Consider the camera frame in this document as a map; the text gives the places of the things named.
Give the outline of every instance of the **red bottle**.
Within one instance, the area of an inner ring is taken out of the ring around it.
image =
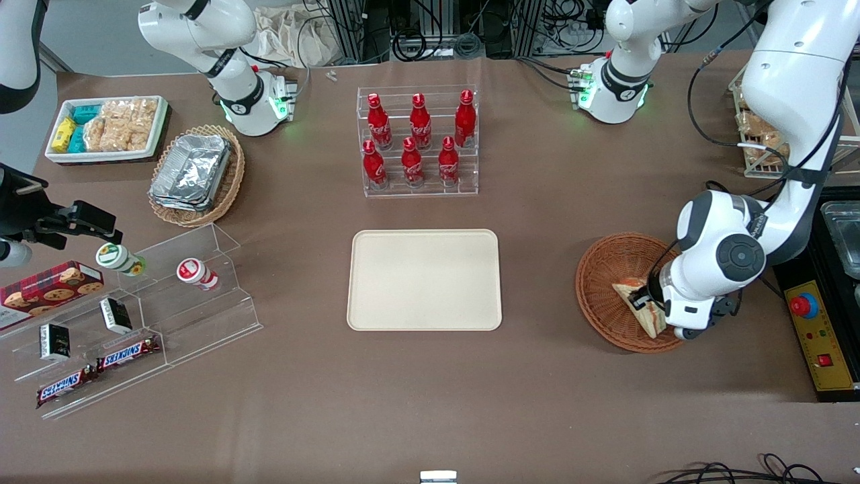
[[[420,92],[412,96],[412,114],[409,115],[415,147],[426,150],[430,147],[430,113],[424,107],[424,95]]]
[[[472,105],[474,100],[475,94],[472,91],[467,89],[460,93],[460,105],[454,115],[454,141],[457,146],[471,148],[475,145],[475,125],[478,117],[475,106]]]
[[[376,151],[376,145],[373,144],[372,140],[367,140],[361,148],[365,152],[365,173],[370,181],[371,189],[387,189],[388,175],[383,167],[382,155]]]
[[[391,123],[388,121],[388,113],[379,101],[379,94],[368,94],[367,105],[371,108],[367,114],[371,136],[380,150],[387,150],[391,148]]]
[[[446,188],[456,187],[459,181],[458,168],[460,155],[454,150],[454,139],[445,136],[442,139],[442,151],[439,153],[439,178]]]
[[[403,139],[403,175],[410,188],[418,189],[424,184],[424,171],[421,170],[421,153],[416,150],[415,140],[411,136]]]

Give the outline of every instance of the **emergency stop button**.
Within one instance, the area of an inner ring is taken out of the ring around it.
[[[818,300],[810,293],[800,293],[789,301],[789,309],[795,316],[810,320],[818,316]]]

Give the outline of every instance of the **wicker basket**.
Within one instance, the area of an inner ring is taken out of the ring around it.
[[[242,184],[242,176],[245,174],[245,155],[242,152],[242,147],[239,145],[239,140],[236,139],[236,135],[224,127],[207,124],[205,126],[192,127],[185,133],[180,134],[180,136],[185,134],[200,134],[203,136],[216,134],[228,139],[232,144],[230,157],[227,160],[227,168],[224,170],[224,176],[221,178],[221,185],[218,187],[218,193],[215,194],[215,204],[209,211],[192,212],[188,210],[166,208],[156,204],[152,199],[150,199],[152,210],[156,215],[158,215],[159,219],[178,226],[190,228],[204,226],[210,222],[214,222],[227,213],[227,210],[230,209],[230,205],[233,204],[236,200],[236,196],[239,194],[239,185]],[[162,152],[161,157],[158,159],[155,173],[152,175],[153,181],[158,176],[158,172],[164,164],[164,159],[167,158],[167,154],[170,152],[170,149],[173,148],[173,144],[180,136],[177,136],[173,141],[170,141],[170,144],[164,149],[164,152]]]
[[[576,269],[576,298],[588,322],[615,346],[637,353],[661,353],[681,345],[671,328],[651,339],[612,288],[625,277],[646,277],[666,247],[641,233],[616,233],[595,242],[582,256]],[[670,251],[657,269],[677,256]]]

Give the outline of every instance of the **yellow control box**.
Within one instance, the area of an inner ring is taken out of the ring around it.
[[[852,390],[854,381],[821,302],[818,284],[805,282],[785,291],[785,298],[815,388],[820,392]]]

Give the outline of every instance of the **aluminum foil container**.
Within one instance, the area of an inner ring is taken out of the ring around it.
[[[220,136],[183,135],[164,159],[149,195],[163,207],[206,211],[214,204],[229,157],[230,142]]]

